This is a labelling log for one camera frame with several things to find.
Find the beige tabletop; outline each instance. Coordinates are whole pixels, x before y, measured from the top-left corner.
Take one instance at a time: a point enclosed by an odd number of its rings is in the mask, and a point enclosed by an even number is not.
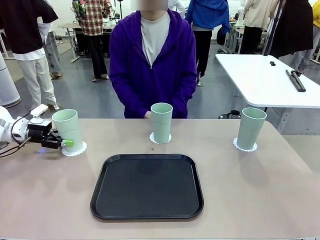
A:
[[[29,144],[0,161],[0,237],[33,240],[301,239],[320,236],[320,179],[266,122],[256,152],[232,141],[238,120],[173,120],[172,140],[149,140],[149,120],[81,119],[87,151],[64,157]],[[197,165],[202,213],[189,221],[102,222],[90,200],[116,154],[184,154]]]
[[[114,29],[116,25],[104,26],[103,29]],[[80,29],[81,26],[78,23],[66,23],[58,26],[61,29]]]

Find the yellow jacket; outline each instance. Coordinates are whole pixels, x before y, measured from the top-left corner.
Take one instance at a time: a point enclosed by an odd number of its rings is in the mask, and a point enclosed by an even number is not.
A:
[[[313,24],[320,28],[320,0],[316,1],[316,3],[312,7],[313,11]]]

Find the light green plastic cup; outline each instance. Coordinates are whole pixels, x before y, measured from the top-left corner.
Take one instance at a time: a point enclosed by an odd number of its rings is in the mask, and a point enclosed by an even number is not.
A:
[[[64,109],[52,115],[52,120],[63,140],[73,141],[73,146],[65,146],[68,153],[75,153],[83,148],[82,131],[79,127],[78,112]]]
[[[243,150],[251,150],[258,138],[260,130],[266,120],[267,114],[254,107],[242,110],[237,145]]]
[[[151,106],[153,136],[158,144],[165,144],[169,141],[173,107],[164,102]]]

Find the paper doily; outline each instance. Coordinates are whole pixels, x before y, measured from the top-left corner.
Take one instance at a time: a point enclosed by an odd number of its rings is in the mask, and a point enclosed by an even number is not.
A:
[[[153,142],[154,144],[167,144],[168,142],[170,142],[171,141],[171,134],[169,134],[169,140],[167,141],[167,142],[165,142],[165,143],[157,143],[156,141],[155,141],[155,136],[154,136],[154,132],[152,132],[151,134],[150,134],[150,140],[151,140],[151,142]]]
[[[244,149],[238,147],[237,141],[238,141],[238,138],[237,138],[237,137],[236,137],[235,139],[233,139],[233,145],[234,145],[237,149],[239,149],[239,150],[241,150],[241,151],[244,151],[244,152],[254,152],[255,150],[258,149],[258,145],[257,145],[256,143],[254,143],[252,149],[250,149],[250,150],[244,150]]]
[[[82,154],[86,149],[87,149],[87,143],[85,141],[82,142],[82,148],[79,151],[76,152],[68,152],[66,147],[64,146],[62,148],[62,154],[65,155],[66,157],[74,157]]]

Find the black tray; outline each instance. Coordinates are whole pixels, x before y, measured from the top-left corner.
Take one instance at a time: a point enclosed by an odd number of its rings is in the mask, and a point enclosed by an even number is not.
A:
[[[90,207],[103,220],[193,218],[204,207],[196,164],[180,154],[112,156]]]

